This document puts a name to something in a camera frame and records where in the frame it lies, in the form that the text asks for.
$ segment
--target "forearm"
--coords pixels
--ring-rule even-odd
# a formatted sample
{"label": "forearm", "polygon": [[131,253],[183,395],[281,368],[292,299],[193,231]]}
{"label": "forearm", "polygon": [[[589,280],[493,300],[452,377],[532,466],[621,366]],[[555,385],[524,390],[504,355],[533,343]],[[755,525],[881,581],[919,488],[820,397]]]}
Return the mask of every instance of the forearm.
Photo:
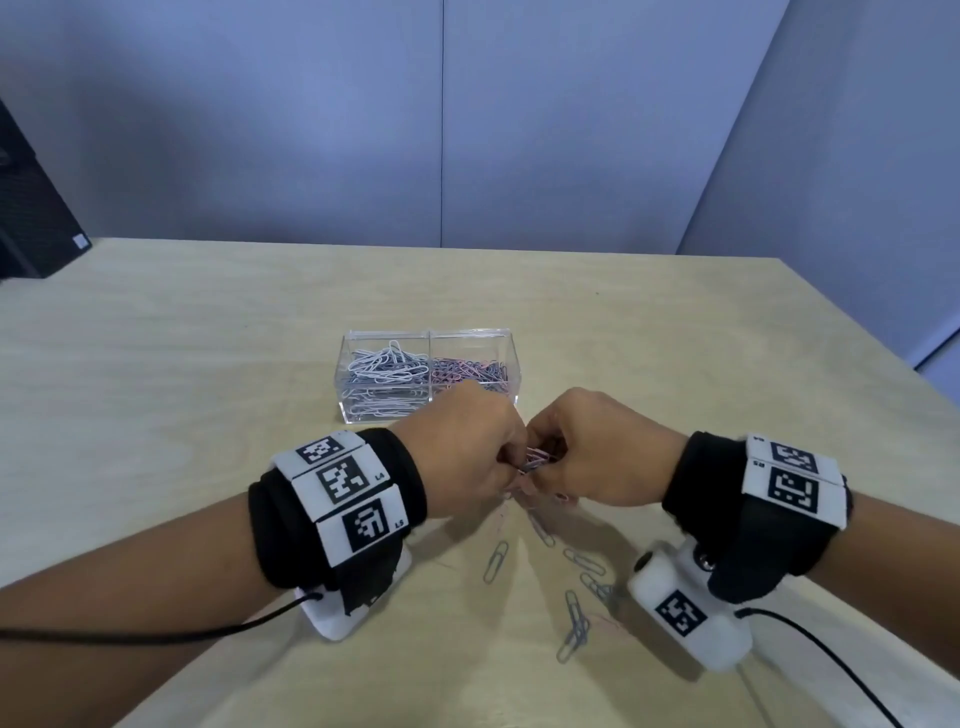
{"label": "forearm", "polygon": [[[246,495],[163,523],[0,590],[0,625],[167,632],[248,618],[281,592],[263,577]],[[109,726],[211,643],[0,643],[0,723]]]}
{"label": "forearm", "polygon": [[960,526],[854,495],[809,577],[960,676]]}

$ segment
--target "person's right hand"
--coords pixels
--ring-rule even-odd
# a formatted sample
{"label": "person's right hand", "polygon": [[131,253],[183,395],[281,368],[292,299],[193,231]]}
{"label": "person's right hand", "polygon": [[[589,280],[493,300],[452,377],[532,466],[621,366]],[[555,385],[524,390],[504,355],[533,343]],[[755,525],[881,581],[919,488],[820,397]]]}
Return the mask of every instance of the person's right hand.
{"label": "person's right hand", "polygon": [[542,493],[609,505],[656,503],[686,440],[602,392],[568,389],[527,425],[527,446],[559,460],[525,477]]}

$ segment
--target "wristband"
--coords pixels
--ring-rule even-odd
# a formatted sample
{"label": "wristband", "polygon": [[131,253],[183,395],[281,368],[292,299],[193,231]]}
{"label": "wristband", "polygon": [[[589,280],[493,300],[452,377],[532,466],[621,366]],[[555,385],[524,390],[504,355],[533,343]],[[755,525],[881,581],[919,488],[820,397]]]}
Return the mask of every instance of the wristband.
{"label": "wristband", "polygon": [[402,540],[426,519],[426,493],[388,429],[341,430],[274,456],[248,493],[257,560],[280,589],[343,592],[346,611],[391,584]]}
{"label": "wristband", "polygon": [[852,512],[836,461],[772,442],[697,432],[681,456],[663,508],[714,565],[710,592],[741,602],[807,573]]}

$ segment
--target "paper clip container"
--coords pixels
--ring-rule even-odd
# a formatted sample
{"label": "paper clip container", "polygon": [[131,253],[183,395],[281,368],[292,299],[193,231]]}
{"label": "paper clip container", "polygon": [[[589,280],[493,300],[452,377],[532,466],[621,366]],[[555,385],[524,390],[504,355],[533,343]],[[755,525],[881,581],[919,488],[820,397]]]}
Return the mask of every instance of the paper clip container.
{"label": "paper clip container", "polygon": [[[383,350],[388,353],[382,368],[399,368],[399,374],[383,375],[378,366],[357,367],[365,356]],[[344,422],[353,425],[397,420],[465,379],[506,394],[516,404],[520,363],[508,328],[349,331],[333,383]]]}

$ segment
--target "wire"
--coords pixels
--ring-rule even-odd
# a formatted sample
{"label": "wire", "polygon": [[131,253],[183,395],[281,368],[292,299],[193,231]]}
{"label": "wire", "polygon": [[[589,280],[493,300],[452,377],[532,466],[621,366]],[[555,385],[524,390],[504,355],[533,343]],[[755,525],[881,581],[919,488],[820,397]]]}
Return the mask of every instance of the wire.
{"label": "wire", "polygon": [[881,713],[884,714],[884,716],[887,718],[887,720],[891,722],[891,724],[896,726],[896,728],[903,728],[903,724],[899,720],[897,720],[890,711],[887,710],[887,707],[880,702],[880,699],[876,697],[876,695],[874,695],[874,692],[867,687],[866,683],[864,683],[863,680],[861,680],[857,676],[857,674],[852,669],[850,669],[847,663],[841,660],[832,649],[830,649],[824,643],[822,643],[819,638],[817,638],[812,632],[807,630],[805,627],[801,627],[793,619],[788,619],[783,615],[777,614],[776,612],[771,612],[770,610],[767,610],[767,609],[757,609],[755,607],[744,607],[743,609],[736,610],[736,612],[734,612],[734,615],[741,619],[743,619],[744,617],[749,617],[750,615],[761,615],[763,617],[769,617],[770,619],[776,619],[777,621],[781,621],[784,624],[787,624],[793,627],[795,630],[800,632],[800,634],[802,634],[804,637],[806,637],[808,640],[810,640],[811,642],[816,644],[818,647],[820,647],[820,649],[826,652],[827,656],[830,657],[830,659],[833,662],[839,665],[840,668],[850,676],[850,679],[853,680],[853,682],[856,683],[857,687],[863,691],[863,694],[865,694],[867,697],[870,698],[871,702],[873,702],[873,704],[876,705],[876,707],[880,710]]}
{"label": "wire", "polygon": [[208,640],[219,640],[248,629],[266,624],[271,619],[289,612],[300,606],[304,601],[320,601],[324,595],[310,592],[289,604],[257,619],[245,621],[243,624],[231,624],[226,627],[214,627],[195,632],[85,632],[72,629],[31,629],[26,627],[0,627],[0,641],[23,643],[55,643],[55,644],[104,644],[112,646],[156,646],[161,644],[188,644],[201,643]]}

